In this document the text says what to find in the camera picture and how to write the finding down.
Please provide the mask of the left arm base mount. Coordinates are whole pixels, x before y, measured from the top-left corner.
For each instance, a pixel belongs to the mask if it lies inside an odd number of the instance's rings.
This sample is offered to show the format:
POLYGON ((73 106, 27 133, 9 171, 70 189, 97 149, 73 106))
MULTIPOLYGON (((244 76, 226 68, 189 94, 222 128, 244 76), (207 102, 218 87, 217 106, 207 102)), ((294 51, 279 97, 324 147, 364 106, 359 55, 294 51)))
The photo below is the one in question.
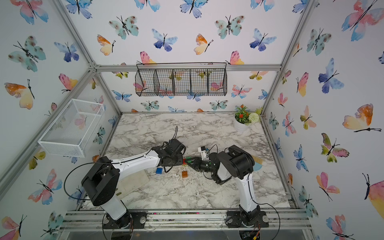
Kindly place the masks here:
POLYGON ((114 220, 109 214, 103 219, 103 229, 144 229, 147 221, 147 212, 127 211, 121 218, 114 220))

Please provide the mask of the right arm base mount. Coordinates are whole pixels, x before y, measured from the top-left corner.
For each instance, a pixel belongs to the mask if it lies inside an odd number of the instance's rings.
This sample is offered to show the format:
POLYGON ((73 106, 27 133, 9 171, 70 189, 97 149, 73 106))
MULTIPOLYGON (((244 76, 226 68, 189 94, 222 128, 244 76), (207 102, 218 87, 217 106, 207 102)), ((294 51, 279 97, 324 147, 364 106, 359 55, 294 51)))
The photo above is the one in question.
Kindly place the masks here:
POLYGON ((268 228, 269 219, 266 212, 255 210, 253 212, 227 211, 225 224, 229 228, 268 228))

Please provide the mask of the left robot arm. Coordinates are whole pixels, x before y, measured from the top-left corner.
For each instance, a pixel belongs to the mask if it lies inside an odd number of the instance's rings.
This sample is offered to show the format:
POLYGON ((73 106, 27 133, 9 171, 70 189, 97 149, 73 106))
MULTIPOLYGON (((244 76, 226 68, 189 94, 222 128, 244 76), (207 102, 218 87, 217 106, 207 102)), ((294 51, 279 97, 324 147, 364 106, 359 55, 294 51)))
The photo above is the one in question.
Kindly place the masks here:
POLYGON ((94 163, 82 179, 81 184, 93 206, 101 207, 114 221, 126 220, 129 212, 118 199, 116 187, 124 178, 137 172, 183 164, 186 147, 177 139, 164 142, 161 146, 133 157, 110 160, 102 157, 94 163))

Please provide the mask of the blue lego brick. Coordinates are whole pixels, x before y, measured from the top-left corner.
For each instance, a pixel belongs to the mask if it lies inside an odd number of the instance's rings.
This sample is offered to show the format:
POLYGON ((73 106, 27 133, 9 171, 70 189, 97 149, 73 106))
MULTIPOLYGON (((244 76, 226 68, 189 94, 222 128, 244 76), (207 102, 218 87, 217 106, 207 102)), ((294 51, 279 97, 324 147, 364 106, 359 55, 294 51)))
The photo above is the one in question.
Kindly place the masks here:
POLYGON ((163 173, 163 168, 157 168, 156 169, 156 174, 161 175, 163 173))

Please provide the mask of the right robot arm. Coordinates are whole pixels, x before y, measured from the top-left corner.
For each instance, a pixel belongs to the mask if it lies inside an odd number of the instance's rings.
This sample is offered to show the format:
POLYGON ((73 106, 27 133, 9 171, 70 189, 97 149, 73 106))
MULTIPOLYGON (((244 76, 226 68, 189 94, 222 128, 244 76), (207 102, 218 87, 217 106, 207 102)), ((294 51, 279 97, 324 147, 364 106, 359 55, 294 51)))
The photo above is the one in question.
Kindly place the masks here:
POLYGON ((203 157, 186 159, 197 172, 211 173, 211 179, 222 185, 235 179, 240 193, 240 211, 243 218, 252 221, 261 213, 253 187, 253 172, 262 168, 263 159, 232 145, 219 153, 203 153, 203 157))

